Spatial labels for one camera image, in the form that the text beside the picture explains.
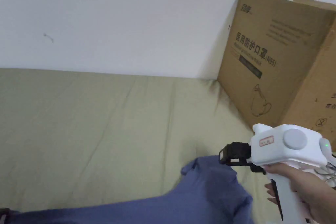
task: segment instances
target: white wall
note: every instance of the white wall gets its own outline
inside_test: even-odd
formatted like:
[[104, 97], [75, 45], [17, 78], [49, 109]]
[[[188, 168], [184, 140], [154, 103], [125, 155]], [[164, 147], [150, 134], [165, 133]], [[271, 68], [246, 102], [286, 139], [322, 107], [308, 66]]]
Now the white wall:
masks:
[[234, 2], [0, 0], [0, 67], [216, 78]]

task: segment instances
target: wall mark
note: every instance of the wall mark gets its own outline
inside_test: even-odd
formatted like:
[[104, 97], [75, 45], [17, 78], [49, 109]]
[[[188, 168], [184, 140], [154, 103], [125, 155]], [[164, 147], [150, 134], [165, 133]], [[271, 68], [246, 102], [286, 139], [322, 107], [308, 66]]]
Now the wall mark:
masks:
[[52, 43], [54, 43], [54, 39], [50, 37], [48, 34], [43, 33], [43, 36], [49, 38], [52, 41]]

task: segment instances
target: finger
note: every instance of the finger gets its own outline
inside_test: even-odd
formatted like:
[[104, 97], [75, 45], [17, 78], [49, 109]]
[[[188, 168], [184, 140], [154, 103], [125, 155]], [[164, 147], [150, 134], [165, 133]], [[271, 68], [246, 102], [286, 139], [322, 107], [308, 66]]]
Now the finger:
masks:
[[273, 190], [273, 187], [272, 187], [272, 184], [271, 184], [271, 183], [266, 184], [265, 187], [266, 187], [268, 190]]
[[272, 190], [268, 190], [267, 193], [271, 195], [272, 197], [275, 197], [275, 193]]
[[278, 205], [277, 200], [275, 198], [267, 198], [267, 200]]
[[293, 175], [295, 175], [297, 172], [303, 172], [301, 170], [295, 169], [289, 165], [277, 163], [274, 165], [269, 165], [264, 167], [265, 171], [268, 173], [277, 173], [281, 176], [291, 178]]

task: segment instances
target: mattress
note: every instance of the mattress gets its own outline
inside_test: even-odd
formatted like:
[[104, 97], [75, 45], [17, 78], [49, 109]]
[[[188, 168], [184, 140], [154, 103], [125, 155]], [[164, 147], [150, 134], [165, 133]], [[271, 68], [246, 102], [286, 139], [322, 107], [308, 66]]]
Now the mattress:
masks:
[[[0, 129], [0, 207], [19, 211], [163, 195], [253, 135], [215, 80], [22, 69], [0, 69]], [[235, 170], [255, 222], [279, 220], [266, 177]]]

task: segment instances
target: blue shirt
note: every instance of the blue shirt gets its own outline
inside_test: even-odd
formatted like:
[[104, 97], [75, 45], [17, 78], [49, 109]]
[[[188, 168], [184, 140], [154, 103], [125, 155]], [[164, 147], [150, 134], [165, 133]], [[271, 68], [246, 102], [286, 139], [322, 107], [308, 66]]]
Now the blue shirt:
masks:
[[218, 156], [182, 168], [182, 181], [164, 196], [74, 209], [11, 212], [9, 224], [253, 224], [252, 197]]

